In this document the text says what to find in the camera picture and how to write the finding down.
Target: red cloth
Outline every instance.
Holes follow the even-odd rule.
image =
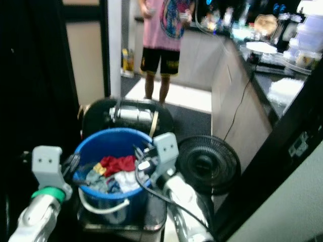
[[[113,156],[104,157],[100,164],[102,167],[106,168],[104,173],[105,177],[111,176],[119,171],[133,171],[135,170],[135,160],[134,155],[129,155],[126,157],[115,158]]]

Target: white plate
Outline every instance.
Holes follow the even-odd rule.
[[[247,42],[246,47],[250,50],[267,53],[267,54],[276,54],[277,48],[273,47],[265,42],[255,41],[255,42]]]

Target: black shorts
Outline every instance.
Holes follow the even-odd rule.
[[[155,74],[160,58],[162,58],[160,62],[160,75],[162,77],[178,73],[180,52],[165,49],[144,48],[140,66],[141,70]]]

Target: robotic hand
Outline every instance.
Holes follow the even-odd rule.
[[[20,214],[18,227],[9,242],[46,242],[55,228],[63,201],[71,198],[71,179],[80,157],[71,155],[61,166],[60,147],[38,146],[32,152],[32,171],[39,187],[30,205]]]
[[[207,219],[197,204],[197,193],[185,183],[180,173],[175,174],[175,162],[179,154],[175,135],[166,133],[157,136],[153,145],[147,146],[144,152],[134,147],[137,157],[137,182],[149,193],[170,205],[180,242],[214,241]],[[162,190],[164,195],[145,187],[139,180],[139,171],[149,175],[152,186]]]

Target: green ring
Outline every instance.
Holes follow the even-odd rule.
[[[53,196],[60,203],[63,203],[65,199],[65,193],[61,189],[54,188],[54,187],[46,187],[46,188],[40,189],[34,192],[33,195],[31,195],[31,198],[35,198],[38,195],[44,195],[44,194]]]

